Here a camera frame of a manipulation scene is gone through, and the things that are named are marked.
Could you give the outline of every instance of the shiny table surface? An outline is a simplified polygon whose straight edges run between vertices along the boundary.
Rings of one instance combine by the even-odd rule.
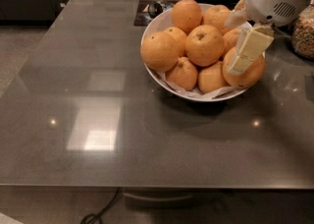
[[[139,0],[71,0],[0,99],[0,184],[314,189],[314,62],[276,32],[262,80],[228,101],[145,70]]]

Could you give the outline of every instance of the bowl of oranges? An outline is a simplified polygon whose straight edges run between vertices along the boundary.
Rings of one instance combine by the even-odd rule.
[[[244,23],[227,28],[231,10],[224,5],[181,0],[145,29],[140,56],[149,75],[167,91],[198,102],[222,101],[246,92],[262,77],[261,55],[241,75],[227,69]]]

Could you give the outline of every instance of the jar of nuts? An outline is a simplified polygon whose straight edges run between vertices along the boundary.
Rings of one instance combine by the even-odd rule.
[[[291,43],[298,55],[314,60],[314,0],[296,19]]]

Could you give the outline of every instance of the perforated vent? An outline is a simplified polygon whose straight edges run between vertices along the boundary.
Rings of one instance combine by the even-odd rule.
[[[286,17],[294,15],[295,7],[293,7],[292,5],[286,2],[281,2],[274,6],[274,12],[276,15],[286,18]]]

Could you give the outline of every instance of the orange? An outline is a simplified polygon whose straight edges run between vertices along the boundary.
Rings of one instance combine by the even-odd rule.
[[[148,68],[156,72],[166,72],[176,65],[180,50],[172,36],[156,31],[144,38],[140,56]]]
[[[224,53],[225,41],[222,34],[213,26],[201,25],[195,28],[186,39],[185,52],[188,59],[197,66],[214,64]]]
[[[240,28],[234,28],[224,34],[225,40],[224,55],[226,55],[228,51],[231,50],[233,47],[236,47],[237,39],[241,31],[242,29]]]
[[[166,72],[168,82],[172,82],[186,91],[190,91],[196,86],[197,77],[197,68],[187,57],[181,57],[175,67]]]
[[[224,78],[228,84],[236,88],[248,88],[255,85],[262,78],[265,69],[266,62],[263,54],[261,54],[243,74],[236,76],[228,72],[231,58],[235,52],[236,48],[233,47],[224,58]]]
[[[225,34],[232,29],[225,26],[225,21],[230,13],[231,10],[224,5],[211,6],[205,10],[202,23],[204,25],[211,25],[217,28],[222,34]]]
[[[177,2],[171,11],[173,25],[189,34],[200,25],[202,10],[194,0],[181,0]]]
[[[198,74],[198,87],[205,94],[223,86],[229,86],[223,76],[223,62],[202,68]]]
[[[177,45],[180,49],[180,56],[184,56],[185,55],[185,42],[186,42],[186,37],[187,37],[186,33],[182,29],[174,27],[174,26],[166,28],[164,32],[168,33],[174,38],[174,40],[177,42]]]

